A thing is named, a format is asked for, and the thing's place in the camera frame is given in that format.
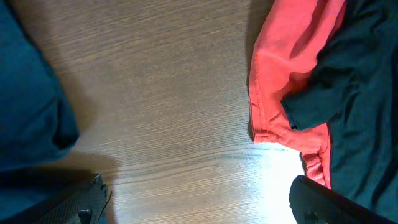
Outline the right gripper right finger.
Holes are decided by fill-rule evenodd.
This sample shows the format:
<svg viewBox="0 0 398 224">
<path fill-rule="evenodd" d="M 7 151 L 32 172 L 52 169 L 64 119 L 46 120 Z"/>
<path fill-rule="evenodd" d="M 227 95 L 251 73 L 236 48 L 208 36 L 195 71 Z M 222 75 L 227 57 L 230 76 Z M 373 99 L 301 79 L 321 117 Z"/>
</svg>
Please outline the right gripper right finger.
<svg viewBox="0 0 398 224">
<path fill-rule="evenodd" d="M 304 175 L 292 182 L 289 203 L 298 224 L 395 224 Z"/>
</svg>

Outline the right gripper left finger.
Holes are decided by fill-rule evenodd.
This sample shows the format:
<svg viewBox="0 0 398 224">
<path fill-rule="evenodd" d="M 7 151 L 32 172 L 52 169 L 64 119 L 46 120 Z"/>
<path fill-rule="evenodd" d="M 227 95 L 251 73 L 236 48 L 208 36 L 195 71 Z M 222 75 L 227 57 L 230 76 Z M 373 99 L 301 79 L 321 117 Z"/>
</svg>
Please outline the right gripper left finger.
<svg viewBox="0 0 398 224">
<path fill-rule="evenodd" d="M 2 173 L 1 223 L 106 223 L 108 186 L 93 173 Z"/>
</svg>

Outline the dark teal shorts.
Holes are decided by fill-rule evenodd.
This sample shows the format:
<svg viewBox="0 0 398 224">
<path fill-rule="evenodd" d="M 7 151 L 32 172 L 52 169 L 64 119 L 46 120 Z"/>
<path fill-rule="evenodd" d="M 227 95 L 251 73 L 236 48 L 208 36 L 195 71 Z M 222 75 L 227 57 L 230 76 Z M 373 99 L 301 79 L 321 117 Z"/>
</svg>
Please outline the dark teal shorts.
<svg viewBox="0 0 398 224">
<path fill-rule="evenodd" d="M 1 1 L 1 219 L 63 189 L 25 172 L 61 159 L 79 138 L 72 108 L 41 51 Z"/>
</svg>

